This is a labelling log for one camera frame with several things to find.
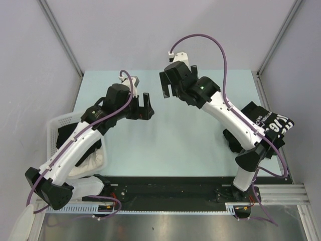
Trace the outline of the white plastic basket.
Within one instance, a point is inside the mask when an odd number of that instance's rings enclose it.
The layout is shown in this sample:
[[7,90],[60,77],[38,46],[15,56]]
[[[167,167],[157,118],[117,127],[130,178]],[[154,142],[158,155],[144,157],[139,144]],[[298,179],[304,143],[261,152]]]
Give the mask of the white plastic basket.
[[[47,124],[47,159],[51,158],[57,151],[56,141],[58,137],[58,128],[80,122],[82,112],[71,112],[60,115],[56,118],[51,119]],[[101,148],[105,150],[105,159],[107,161],[107,148],[105,139],[100,139],[102,142]]]

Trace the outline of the black printed t shirt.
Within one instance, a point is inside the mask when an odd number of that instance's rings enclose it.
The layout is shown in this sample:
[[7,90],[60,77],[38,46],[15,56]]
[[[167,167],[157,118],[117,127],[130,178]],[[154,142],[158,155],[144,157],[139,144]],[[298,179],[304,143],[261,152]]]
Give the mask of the black printed t shirt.
[[278,134],[277,139],[273,142],[277,149],[285,145],[283,137],[286,132],[294,127],[294,121],[290,118],[268,111],[254,102],[247,104],[241,109],[241,112],[266,131],[272,130]]

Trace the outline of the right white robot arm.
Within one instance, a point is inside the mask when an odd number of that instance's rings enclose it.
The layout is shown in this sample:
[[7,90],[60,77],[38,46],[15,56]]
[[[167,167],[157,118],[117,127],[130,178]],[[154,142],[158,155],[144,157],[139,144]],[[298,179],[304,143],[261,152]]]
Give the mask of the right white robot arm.
[[218,120],[240,143],[242,151],[235,158],[238,165],[231,195],[236,201],[249,196],[259,163],[266,157],[269,144],[264,129],[253,123],[239,109],[223,99],[220,87],[209,77],[198,77],[197,67],[177,61],[159,73],[165,98],[175,96]]

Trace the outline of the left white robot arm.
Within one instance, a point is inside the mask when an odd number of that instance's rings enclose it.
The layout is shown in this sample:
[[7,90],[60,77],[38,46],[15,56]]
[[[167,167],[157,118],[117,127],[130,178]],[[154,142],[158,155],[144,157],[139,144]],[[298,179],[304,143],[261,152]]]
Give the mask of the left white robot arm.
[[123,118],[151,119],[154,110],[149,94],[143,94],[143,106],[139,106],[139,96],[133,94],[134,91],[135,87],[113,84],[105,97],[87,108],[75,130],[54,156],[40,168],[30,167],[25,172],[31,192],[54,210],[63,208],[72,199],[86,196],[95,196],[101,201],[108,199],[111,189],[99,174],[82,174],[71,184],[67,180],[85,153],[116,126],[117,121]]

